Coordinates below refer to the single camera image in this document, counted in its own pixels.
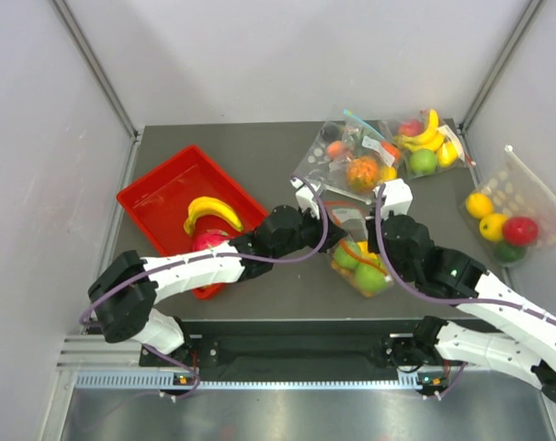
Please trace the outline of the zip bag with red zipper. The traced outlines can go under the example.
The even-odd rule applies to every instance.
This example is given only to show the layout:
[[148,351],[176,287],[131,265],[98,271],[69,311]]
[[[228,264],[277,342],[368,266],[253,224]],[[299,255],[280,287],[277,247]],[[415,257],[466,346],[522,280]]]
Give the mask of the zip bag with red zipper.
[[393,286],[393,279],[379,254],[369,251],[367,212],[347,201],[327,201],[327,212],[346,237],[328,252],[331,268],[365,298]]

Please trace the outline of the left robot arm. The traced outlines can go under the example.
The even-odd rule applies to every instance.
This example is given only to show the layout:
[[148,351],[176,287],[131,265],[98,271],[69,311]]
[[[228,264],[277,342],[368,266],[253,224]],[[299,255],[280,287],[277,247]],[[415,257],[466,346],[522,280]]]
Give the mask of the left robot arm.
[[346,237],[327,212],[282,205],[250,232],[210,249],[161,258],[136,251],[119,255],[88,290],[105,340],[133,340],[160,352],[172,364],[191,356],[192,344],[179,319],[155,306],[176,294],[257,278],[276,263],[293,263],[306,247],[324,253]]

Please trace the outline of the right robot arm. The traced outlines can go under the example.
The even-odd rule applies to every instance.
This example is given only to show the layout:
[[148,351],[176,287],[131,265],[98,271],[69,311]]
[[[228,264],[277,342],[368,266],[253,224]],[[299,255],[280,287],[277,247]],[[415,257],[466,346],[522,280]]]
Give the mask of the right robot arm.
[[412,349],[421,362],[439,358],[520,379],[556,403],[556,316],[526,300],[477,260],[437,246],[423,224],[407,215],[366,218],[369,250],[393,281],[420,300],[466,312],[498,330],[474,332],[450,320],[424,318]]

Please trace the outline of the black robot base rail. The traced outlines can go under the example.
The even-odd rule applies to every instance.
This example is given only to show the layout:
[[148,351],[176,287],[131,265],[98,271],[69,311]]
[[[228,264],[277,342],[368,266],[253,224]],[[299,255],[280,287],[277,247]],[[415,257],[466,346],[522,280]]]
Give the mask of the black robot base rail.
[[378,380],[446,362],[418,346],[408,320],[186,321],[188,344],[167,360],[140,352],[142,368],[178,360],[203,380]]

